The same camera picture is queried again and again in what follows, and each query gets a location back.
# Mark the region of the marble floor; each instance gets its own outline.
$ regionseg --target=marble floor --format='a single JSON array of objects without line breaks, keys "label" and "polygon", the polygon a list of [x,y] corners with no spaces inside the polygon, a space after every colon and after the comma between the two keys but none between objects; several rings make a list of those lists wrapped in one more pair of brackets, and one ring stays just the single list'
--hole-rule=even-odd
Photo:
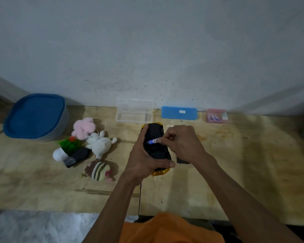
[{"label": "marble floor", "polygon": [[[80,243],[99,214],[0,210],[0,243]],[[133,222],[138,216],[126,217]]]}]

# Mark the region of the wooden table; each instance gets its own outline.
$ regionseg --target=wooden table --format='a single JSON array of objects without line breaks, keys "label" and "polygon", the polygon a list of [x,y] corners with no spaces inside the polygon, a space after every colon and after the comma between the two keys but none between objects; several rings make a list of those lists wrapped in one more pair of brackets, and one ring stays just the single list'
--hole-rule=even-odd
[{"label": "wooden table", "polygon": [[[9,107],[0,109],[0,128]],[[98,130],[106,130],[118,143],[104,156],[118,180],[141,129],[140,124],[115,122],[113,107],[69,106],[70,121],[96,118]],[[229,114],[229,124],[208,124],[204,113],[196,121],[154,121],[166,130],[175,124],[195,127],[206,151],[260,203],[286,224],[304,225],[304,139],[298,132],[303,117],[266,117]],[[116,183],[83,177],[88,159],[67,169],[52,158],[56,142],[37,143],[0,134],[0,209],[100,212]],[[167,174],[146,178],[136,187],[128,214],[155,215],[170,211],[182,217],[227,220],[214,194],[192,165],[177,164]]]}]

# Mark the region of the blue pencil case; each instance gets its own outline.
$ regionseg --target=blue pencil case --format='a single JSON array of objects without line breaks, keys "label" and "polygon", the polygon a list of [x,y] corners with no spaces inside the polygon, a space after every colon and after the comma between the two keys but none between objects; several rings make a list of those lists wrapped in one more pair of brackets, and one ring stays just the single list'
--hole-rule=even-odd
[{"label": "blue pencil case", "polygon": [[196,108],[163,106],[162,118],[196,120],[198,118]]}]

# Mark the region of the person's left hand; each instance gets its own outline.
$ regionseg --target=person's left hand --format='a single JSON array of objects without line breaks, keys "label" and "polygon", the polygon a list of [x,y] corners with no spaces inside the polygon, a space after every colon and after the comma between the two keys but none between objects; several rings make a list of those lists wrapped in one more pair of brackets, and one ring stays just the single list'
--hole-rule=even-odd
[{"label": "person's left hand", "polygon": [[144,150],[143,143],[147,129],[148,124],[143,127],[141,133],[138,135],[123,172],[124,175],[133,179],[136,185],[139,185],[143,179],[148,177],[156,168],[173,168],[176,166],[172,160],[154,159]]}]

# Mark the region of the white stuffed animal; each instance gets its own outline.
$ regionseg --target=white stuffed animal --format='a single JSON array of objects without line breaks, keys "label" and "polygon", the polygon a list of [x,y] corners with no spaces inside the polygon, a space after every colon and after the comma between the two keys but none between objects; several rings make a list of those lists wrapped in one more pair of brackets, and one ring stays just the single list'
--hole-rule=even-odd
[{"label": "white stuffed animal", "polygon": [[105,131],[100,131],[100,134],[98,133],[92,133],[91,135],[87,135],[86,142],[88,145],[86,145],[86,148],[89,148],[92,150],[92,152],[96,155],[96,159],[101,159],[102,155],[110,149],[111,145],[117,142],[117,138],[113,138],[112,140],[105,137]]}]

